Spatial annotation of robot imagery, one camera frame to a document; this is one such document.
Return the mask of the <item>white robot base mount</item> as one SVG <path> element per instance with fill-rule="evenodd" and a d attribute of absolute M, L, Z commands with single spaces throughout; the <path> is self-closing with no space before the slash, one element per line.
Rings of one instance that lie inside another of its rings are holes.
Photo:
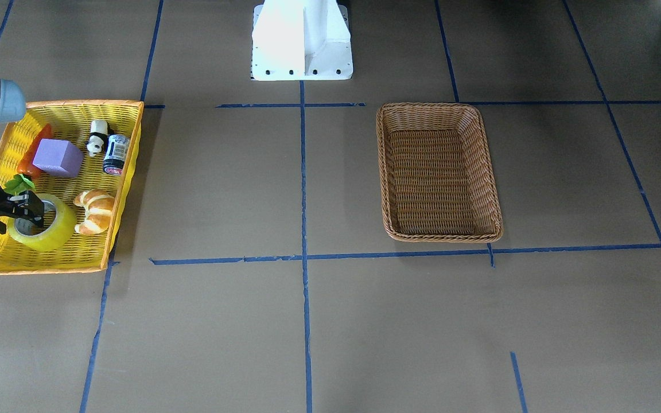
<path fill-rule="evenodd" d="M 254 7 L 255 81 L 342 81 L 354 73 L 346 1 L 265 1 Z"/>

